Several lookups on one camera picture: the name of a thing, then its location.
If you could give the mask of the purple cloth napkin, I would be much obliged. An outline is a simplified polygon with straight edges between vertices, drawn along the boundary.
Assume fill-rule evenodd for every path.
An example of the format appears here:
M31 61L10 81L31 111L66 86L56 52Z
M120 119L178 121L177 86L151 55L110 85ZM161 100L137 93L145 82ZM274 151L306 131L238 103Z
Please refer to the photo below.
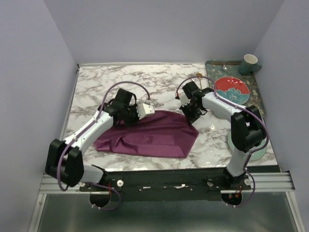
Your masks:
M189 155L198 135L185 116L159 110L133 127L123 123L112 127L93 145L100 152L182 159Z

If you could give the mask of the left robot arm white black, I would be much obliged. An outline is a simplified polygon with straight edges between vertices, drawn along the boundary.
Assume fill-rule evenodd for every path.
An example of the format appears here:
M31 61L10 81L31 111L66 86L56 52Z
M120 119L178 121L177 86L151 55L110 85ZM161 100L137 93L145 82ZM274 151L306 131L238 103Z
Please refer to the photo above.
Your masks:
M134 125L139 120L138 104L134 93L119 89L115 98L103 102L92 118L73 135L64 140L54 139L48 149L45 173L58 182L62 191L78 183L90 183L97 191L104 190L107 179L104 170L83 163L83 155L100 135L123 121Z

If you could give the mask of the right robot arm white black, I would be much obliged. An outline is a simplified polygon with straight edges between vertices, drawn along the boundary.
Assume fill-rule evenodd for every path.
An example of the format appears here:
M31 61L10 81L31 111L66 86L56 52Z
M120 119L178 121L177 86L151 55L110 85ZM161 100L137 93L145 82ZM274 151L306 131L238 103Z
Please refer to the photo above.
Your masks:
M209 87L199 89L193 81L183 86L183 94L178 94L177 98L181 101L180 110L190 125L207 110L217 113L230 123L234 150L225 168L226 174L222 177L222 184L227 189L234 189L239 185L239 177L245 173L250 156L259 150L259 145L267 138L258 108L237 106L221 98Z

